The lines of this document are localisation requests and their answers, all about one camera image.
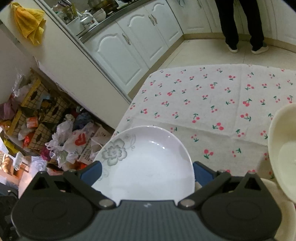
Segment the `white plastic bag pile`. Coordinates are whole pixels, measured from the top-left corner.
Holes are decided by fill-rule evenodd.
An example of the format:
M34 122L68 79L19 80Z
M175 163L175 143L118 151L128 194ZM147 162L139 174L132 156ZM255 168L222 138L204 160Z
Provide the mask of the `white plastic bag pile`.
M67 114L64 121L57 125L52 139L45 144L50 152L50 158L56 160L61 169L67 164L73 165L82 156L99 128L100 126L92 120L87 120L86 124L77 126L74 116Z

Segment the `person in dark clothes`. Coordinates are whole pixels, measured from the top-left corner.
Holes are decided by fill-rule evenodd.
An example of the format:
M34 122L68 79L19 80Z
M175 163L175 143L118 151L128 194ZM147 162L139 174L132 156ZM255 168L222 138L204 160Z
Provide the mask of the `person in dark clothes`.
M231 53L238 52L239 33L234 17L234 1L215 1L221 30L225 43ZM239 1L241 12L240 20L243 27L247 27L250 35L251 52L259 55L268 50L264 41L262 22L257 1Z

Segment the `cherry print tablecloth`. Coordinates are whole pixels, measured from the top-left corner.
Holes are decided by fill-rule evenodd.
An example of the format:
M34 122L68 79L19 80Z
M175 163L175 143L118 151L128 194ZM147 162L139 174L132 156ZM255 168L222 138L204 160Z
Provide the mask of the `cherry print tablecloth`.
M295 72L247 64L158 70L149 75L117 126L159 126L191 159L240 176L274 179L268 129L275 113L295 103Z

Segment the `white kitchen base cabinets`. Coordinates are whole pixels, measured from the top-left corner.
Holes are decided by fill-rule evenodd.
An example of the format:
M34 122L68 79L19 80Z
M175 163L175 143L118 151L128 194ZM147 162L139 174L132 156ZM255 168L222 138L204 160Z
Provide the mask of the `white kitchen base cabinets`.
M222 37L215 1L133 1L80 37L123 93L178 40Z

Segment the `white floral plate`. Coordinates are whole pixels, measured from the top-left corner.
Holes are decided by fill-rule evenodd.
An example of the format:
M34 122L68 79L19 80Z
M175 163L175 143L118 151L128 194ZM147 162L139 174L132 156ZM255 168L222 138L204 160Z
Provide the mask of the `white floral plate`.
M113 137L95 157L102 174L92 188L116 204L122 200L173 200L195 191L189 152L171 132L136 126Z

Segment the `small cream bowl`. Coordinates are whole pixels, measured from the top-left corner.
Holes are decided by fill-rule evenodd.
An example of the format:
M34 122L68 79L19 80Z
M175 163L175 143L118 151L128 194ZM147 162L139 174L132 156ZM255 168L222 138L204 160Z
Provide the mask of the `small cream bowl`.
M275 178L295 202L295 104L279 109L269 126L268 152Z

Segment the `large cream bowl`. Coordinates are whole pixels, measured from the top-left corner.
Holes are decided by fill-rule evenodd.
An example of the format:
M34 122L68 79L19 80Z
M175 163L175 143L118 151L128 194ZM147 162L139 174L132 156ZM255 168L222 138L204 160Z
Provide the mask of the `large cream bowl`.
M275 235L275 239L279 241L295 240L295 205L290 201L279 186L273 181L261 179L267 187L282 214L282 221Z

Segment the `yellow hanging cloth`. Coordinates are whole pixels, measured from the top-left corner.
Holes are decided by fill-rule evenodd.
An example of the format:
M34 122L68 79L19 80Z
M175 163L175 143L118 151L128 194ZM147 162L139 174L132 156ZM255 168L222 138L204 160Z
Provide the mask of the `yellow hanging cloth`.
M41 9L24 8L19 3L12 3L11 9L22 36L29 39L34 46L40 45L46 23L45 12Z

